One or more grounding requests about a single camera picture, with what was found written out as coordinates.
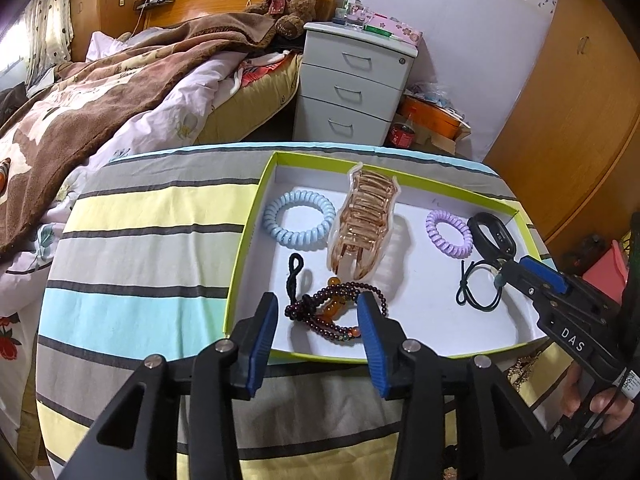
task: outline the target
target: coil hair tie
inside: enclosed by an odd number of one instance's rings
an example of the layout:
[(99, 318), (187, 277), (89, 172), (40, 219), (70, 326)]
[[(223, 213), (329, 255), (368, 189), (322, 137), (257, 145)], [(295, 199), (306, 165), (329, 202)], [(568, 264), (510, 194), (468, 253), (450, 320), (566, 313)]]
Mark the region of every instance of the coil hair tie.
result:
[[(324, 215), (324, 220), (313, 229), (304, 232), (288, 231), (280, 227), (276, 221), (278, 212), (286, 205), (308, 205), (318, 208)], [(269, 235), (280, 245), (289, 249), (302, 250), (308, 248), (318, 240), (323, 240), (329, 234), (329, 229), (334, 219), (335, 207), (327, 197), (313, 191), (298, 190), (287, 192), (271, 202), (264, 209), (262, 225)]]
[[(454, 245), (451, 242), (447, 242), (438, 232), (438, 228), (436, 227), (440, 222), (444, 222), (455, 227), (464, 237), (464, 243), (462, 245)], [(470, 256), (471, 252), (474, 250), (474, 240), (469, 227), (467, 227), (462, 219), (447, 211), (431, 211), (427, 216), (425, 227), (427, 228), (427, 234), (434, 245), (447, 256), (464, 259)]]

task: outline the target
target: drawer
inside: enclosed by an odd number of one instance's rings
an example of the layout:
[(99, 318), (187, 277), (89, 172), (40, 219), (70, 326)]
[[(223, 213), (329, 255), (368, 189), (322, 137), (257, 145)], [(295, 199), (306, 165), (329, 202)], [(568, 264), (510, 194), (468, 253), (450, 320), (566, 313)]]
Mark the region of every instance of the drawer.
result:
[(300, 95), (351, 108), (390, 121), (396, 113), (400, 91), (344, 72), (302, 65)]
[(391, 122), (310, 97), (298, 98), (293, 140), (382, 146)]
[(412, 57), (388, 48), (311, 30), (306, 34), (302, 61), (363, 77), (399, 90), (404, 89), (409, 70), (414, 63)]

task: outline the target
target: human hand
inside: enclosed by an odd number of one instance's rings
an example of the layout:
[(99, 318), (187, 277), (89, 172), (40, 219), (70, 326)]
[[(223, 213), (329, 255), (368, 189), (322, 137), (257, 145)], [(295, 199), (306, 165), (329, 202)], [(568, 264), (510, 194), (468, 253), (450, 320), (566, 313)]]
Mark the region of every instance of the human hand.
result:
[[(569, 369), (566, 372), (566, 381), (564, 382), (564, 391), (562, 392), (561, 407), (562, 412), (566, 416), (573, 416), (573, 414), (580, 407), (582, 399), (580, 398), (580, 391), (578, 390), (578, 381), (582, 375), (582, 368), (575, 361), (571, 363)], [(600, 392), (591, 399), (590, 408), (593, 413), (600, 413), (604, 410), (613, 395), (615, 394), (615, 388), (609, 388), (603, 392)], [(634, 404), (627, 399), (624, 395), (619, 394), (611, 407), (607, 410), (607, 415), (604, 417), (602, 423), (602, 432), (604, 434), (611, 433), (616, 430), (629, 418), (634, 410)]]

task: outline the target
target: polka dot curtain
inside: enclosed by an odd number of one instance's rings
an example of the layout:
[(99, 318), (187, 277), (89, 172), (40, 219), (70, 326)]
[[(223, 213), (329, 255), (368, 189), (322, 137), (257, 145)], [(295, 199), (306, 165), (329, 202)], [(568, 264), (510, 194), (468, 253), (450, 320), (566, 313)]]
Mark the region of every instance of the polka dot curtain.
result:
[(24, 9), (29, 51), (27, 88), (36, 84), (49, 68), (71, 60), (69, 46), (74, 33), (71, 27), (69, 0), (31, 0)]

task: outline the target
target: purple spiral hair tie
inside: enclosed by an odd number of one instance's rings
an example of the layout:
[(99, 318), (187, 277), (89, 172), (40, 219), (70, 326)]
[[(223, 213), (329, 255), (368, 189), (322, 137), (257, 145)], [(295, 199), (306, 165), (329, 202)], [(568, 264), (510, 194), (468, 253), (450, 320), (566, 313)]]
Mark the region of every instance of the purple spiral hair tie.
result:
[[(436, 227), (440, 222), (447, 223), (460, 231), (460, 234), (462, 234), (465, 239), (465, 243), (460, 246), (447, 242)], [(431, 211), (429, 216), (427, 216), (425, 227), (434, 245), (447, 256), (463, 259), (471, 255), (471, 251), (474, 249), (474, 239), (469, 227), (466, 226), (465, 221), (462, 219), (446, 211)]]

